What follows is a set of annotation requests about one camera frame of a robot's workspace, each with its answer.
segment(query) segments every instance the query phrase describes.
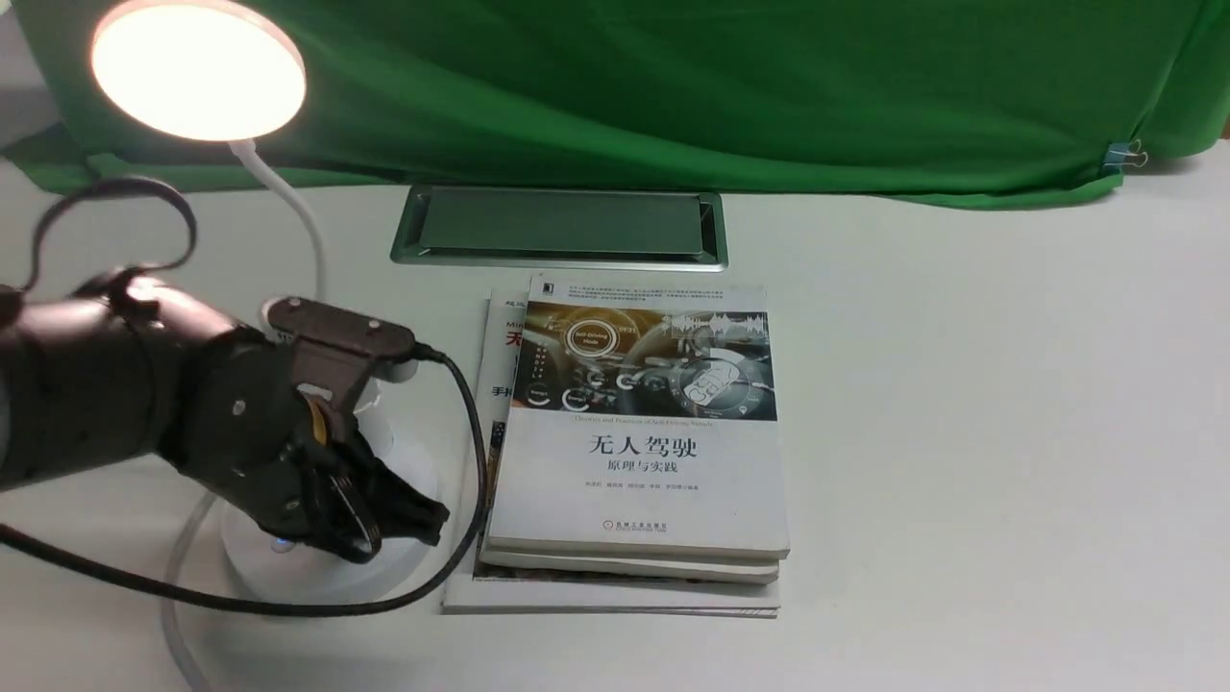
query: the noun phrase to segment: green backdrop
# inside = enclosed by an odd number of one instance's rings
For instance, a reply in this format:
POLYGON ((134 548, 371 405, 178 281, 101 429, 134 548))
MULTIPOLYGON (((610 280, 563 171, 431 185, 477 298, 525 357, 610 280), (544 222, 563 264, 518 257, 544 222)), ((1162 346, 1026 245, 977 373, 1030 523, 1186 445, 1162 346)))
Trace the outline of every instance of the green backdrop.
MULTIPOLYGON (((109 0, 16 0, 64 123, 39 186, 253 186, 89 73, 109 0)), ((1073 203, 1112 143, 1198 152, 1230 114, 1223 0, 248 0, 299 44, 304 111, 261 140, 296 184, 867 192, 1073 203)))

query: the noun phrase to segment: lamp base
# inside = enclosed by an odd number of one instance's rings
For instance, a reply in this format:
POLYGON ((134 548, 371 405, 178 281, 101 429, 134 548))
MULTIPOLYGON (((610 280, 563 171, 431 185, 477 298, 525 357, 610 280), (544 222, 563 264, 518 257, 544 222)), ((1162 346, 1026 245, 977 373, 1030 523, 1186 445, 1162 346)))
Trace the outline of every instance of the lamp base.
MULTIPOLYGON (((439 499, 439 477, 427 449, 405 431, 394 430, 378 407, 357 415, 359 431, 371 451, 406 483, 439 499)), ((428 546, 413 538, 385 540, 365 565, 280 542, 232 506, 221 519, 223 547, 234 576, 256 599, 279 604, 362 604, 392 591, 423 562, 428 546)))

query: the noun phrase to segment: table surface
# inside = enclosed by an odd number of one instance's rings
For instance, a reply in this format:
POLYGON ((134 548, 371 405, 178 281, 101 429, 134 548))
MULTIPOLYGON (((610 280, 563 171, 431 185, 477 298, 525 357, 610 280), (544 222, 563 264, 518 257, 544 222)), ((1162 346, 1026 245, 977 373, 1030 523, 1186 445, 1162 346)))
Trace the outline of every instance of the table surface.
MULTIPOLYGON (((1224 690, 1228 179, 1223 143, 1066 209, 726 195, 731 268, 692 280, 771 299, 793 540, 777 621, 440 616, 437 595, 336 622, 184 608, 188 642, 223 690, 1224 690)), ((391 263, 405 188, 306 195, 330 229, 332 299, 411 326, 474 377, 488 291, 531 272, 391 263)), ((49 202, 0 162, 10 283, 49 202)), ((247 318, 310 291, 279 199, 192 203, 203 236, 177 281, 247 318)), ((73 211, 39 294, 181 243, 156 202, 73 211)), ((446 374, 386 402, 453 503, 465 428, 446 374)), ((160 575, 198 495, 141 460, 6 494, 0 521, 160 575)), ((0 584, 5 690, 182 688, 153 600, 10 552, 0 584)), ((187 584, 230 591, 216 524, 187 584)))

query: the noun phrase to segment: metal clip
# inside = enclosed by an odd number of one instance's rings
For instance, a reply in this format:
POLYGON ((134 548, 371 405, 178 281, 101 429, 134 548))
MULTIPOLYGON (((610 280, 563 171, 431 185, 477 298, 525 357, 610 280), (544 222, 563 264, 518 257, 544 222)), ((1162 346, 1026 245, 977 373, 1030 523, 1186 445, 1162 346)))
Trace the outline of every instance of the metal clip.
POLYGON ((1144 167, 1149 162, 1149 152, 1141 151, 1140 140, 1133 139, 1132 141, 1116 141, 1111 144, 1106 150, 1106 156, 1102 159, 1102 167, 1123 168, 1123 166, 1132 166, 1134 168, 1144 167))

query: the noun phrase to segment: stack of books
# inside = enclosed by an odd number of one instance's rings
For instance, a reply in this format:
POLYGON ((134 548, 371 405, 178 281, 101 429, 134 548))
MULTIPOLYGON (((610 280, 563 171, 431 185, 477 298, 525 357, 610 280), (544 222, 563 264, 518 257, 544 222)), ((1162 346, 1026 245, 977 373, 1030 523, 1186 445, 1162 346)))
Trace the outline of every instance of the stack of books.
POLYGON ((444 612, 777 615, 790 538, 761 289, 547 274, 496 291, 476 397, 491 513, 444 612))

